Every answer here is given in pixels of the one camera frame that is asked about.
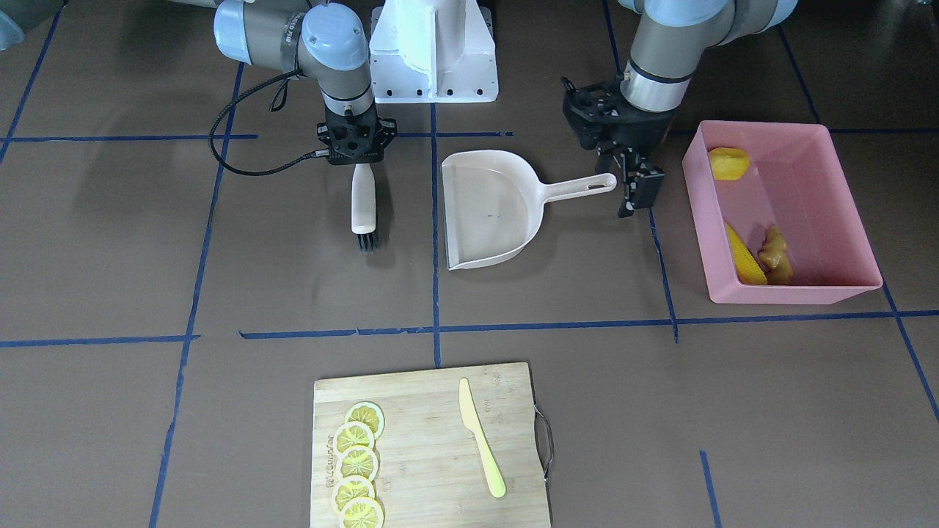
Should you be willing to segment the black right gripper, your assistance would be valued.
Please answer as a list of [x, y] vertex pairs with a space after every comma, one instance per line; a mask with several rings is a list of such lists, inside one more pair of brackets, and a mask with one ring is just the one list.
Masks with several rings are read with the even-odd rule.
[[316, 151], [316, 157], [331, 165], [381, 163], [386, 147], [397, 136], [397, 121], [380, 117], [376, 105], [365, 113], [348, 111], [343, 116], [326, 110], [325, 118], [316, 125], [316, 137], [326, 148]]

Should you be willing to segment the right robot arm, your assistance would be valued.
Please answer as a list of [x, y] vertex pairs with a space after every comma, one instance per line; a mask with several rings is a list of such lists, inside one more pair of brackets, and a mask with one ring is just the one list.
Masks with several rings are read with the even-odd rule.
[[315, 79], [325, 120], [316, 126], [321, 150], [302, 160], [331, 165], [379, 163], [396, 137], [373, 96], [365, 27], [354, 10], [329, 1], [207, 1], [215, 11], [218, 49], [248, 65], [278, 70], [268, 80], [285, 91], [293, 79]]

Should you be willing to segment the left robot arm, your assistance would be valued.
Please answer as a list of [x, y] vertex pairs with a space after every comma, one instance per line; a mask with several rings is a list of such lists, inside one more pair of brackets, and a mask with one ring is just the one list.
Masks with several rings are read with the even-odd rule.
[[665, 139], [707, 49], [762, 33], [792, 14], [794, 1], [626, 1], [640, 15], [624, 69], [610, 81], [576, 87], [561, 80], [563, 113], [597, 173], [624, 185], [618, 215], [653, 207], [663, 171], [651, 154]]

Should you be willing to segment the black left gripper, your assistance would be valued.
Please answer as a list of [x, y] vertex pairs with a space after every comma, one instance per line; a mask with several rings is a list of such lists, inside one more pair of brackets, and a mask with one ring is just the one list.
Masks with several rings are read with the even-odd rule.
[[624, 184], [620, 219], [654, 206], [666, 174], [648, 156], [662, 143], [674, 118], [674, 110], [646, 111], [631, 104], [621, 94], [623, 80], [616, 76], [578, 88], [561, 78], [566, 91], [561, 110], [578, 144], [585, 150], [625, 150], [615, 156]]

